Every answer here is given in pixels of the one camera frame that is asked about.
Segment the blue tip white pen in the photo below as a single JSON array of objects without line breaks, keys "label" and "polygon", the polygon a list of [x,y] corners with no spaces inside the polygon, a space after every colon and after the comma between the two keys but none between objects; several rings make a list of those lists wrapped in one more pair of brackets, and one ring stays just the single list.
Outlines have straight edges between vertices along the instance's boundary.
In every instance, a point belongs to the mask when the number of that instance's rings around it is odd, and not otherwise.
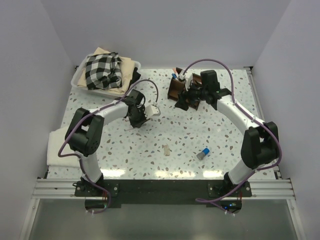
[{"label": "blue tip white pen", "polygon": [[172,78],[173,78],[173,79],[179,80],[179,77],[178,77],[175,73],[172,73],[171,75],[172,75]]}]

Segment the blue grey glue stick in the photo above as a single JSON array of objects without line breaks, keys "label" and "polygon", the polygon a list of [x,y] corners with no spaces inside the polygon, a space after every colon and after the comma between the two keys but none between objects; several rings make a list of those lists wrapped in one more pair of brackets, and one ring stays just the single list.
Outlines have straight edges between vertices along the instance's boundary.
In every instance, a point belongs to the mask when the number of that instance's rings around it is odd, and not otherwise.
[{"label": "blue grey glue stick", "polygon": [[203,149],[200,153],[196,155],[199,160],[203,160],[205,156],[209,154],[210,150],[208,148]]}]

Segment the orange tip white pen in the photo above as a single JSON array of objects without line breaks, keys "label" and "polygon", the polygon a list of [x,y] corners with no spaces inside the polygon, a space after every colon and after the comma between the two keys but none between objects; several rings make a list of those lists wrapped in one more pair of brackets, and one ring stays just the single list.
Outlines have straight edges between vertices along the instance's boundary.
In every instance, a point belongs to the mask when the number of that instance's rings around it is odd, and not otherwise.
[{"label": "orange tip white pen", "polygon": [[176,78],[179,80],[180,79],[180,75],[179,75],[177,69],[174,68],[173,71],[174,71],[174,74],[175,74]]}]

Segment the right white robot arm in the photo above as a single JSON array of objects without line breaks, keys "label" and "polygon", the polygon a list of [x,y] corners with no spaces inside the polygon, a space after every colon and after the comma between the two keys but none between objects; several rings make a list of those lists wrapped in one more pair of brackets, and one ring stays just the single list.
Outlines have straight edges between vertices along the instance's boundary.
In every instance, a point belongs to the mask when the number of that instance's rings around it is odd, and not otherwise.
[{"label": "right white robot arm", "polygon": [[180,73],[179,80],[184,87],[178,93],[175,107],[186,111],[191,104],[205,101],[227,117],[243,135],[241,159],[225,174],[222,185],[223,192],[233,197],[249,175],[279,158],[278,127],[274,122],[256,118],[236,101],[228,88],[221,88],[216,71],[202,71],[200,78],[201,81],[195,81],[193,74]]}]

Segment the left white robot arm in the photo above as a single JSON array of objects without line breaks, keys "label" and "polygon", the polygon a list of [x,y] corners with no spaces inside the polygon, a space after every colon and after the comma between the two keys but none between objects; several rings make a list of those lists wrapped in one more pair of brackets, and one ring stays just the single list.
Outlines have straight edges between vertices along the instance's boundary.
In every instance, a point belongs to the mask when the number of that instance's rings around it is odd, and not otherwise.
[{"label": "left white robot arm", "polygon": [[65,141],[79,158],[82,179],[87,181],[86,191],[99,196],[104,190],[103,174],[99,168],[98,150],[107,124],[121,118],[128,118],[133,128],[140,128],[148,121],[145,114],[145,96],[132,90],[124,99],[117,98],[101,109],[78,108],[65,134]]}]

